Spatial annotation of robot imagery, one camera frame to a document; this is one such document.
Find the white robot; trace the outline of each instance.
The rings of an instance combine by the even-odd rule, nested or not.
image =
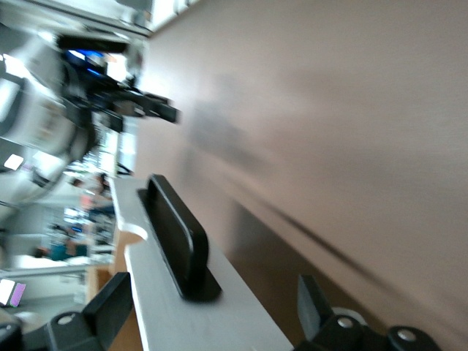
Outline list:
[[[39,35],[1,23],[0,38],[0,223],[50,191],[96,145],[93,111],[117,132],[121,113],[176,122],[167,99],[135,88],[142,55],[135,42],[98,31]],[[109,53],[133,63],[124,82],[95,59]]]

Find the teal shirt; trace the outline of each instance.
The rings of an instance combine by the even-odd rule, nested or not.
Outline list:
[[[70,254],[67,254],[67,247],[64,244],[52,245],[48,257],[52,261],[63,261],[71,257],[86,256],[86,254],[88,253],[87,251],[88,250],[86,245],[78,245],[76,246],[76,255],[72,256]]]

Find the silver screw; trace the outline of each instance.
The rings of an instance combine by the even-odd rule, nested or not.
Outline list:
[[[75,314],[69,314],[68,316],[63,316],[61,319],[58,320],[57,323],[60,325],[66,325],[72,321],[74,316]]]
[[[352,320],[346,317],[341,317],[340,319],[338,319],[338,324],[340,327],[346,329],[352,328]]]
[[[405,341],[416,341],[416,335],[408,329],[400,329],[398,331],[398,336]]]

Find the black plastic bracket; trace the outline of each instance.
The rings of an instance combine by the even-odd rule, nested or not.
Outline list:
[[[117,273],[82,312],[65,312],[25,335],[16,323],[0,324],[0,350],[108,350],[133,307],[129,273]]]
[[[207,267],[208,238],[201,224],[163,175],[152,175],[138,194],[180,295],[215,300],[222,290]]]
[[[383,336],[349,315],[335,314],[312,276],[299,276],[298,313],[306,341],[294,351],[440,351],[417,328],[395,326]]]

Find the ceiling light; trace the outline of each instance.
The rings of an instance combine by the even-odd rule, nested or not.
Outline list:
[[[4,166],[11,170],[17,170],[23,163],[23,160],[23,157],[13,154],[8,157],[8,160],[5,162]]]

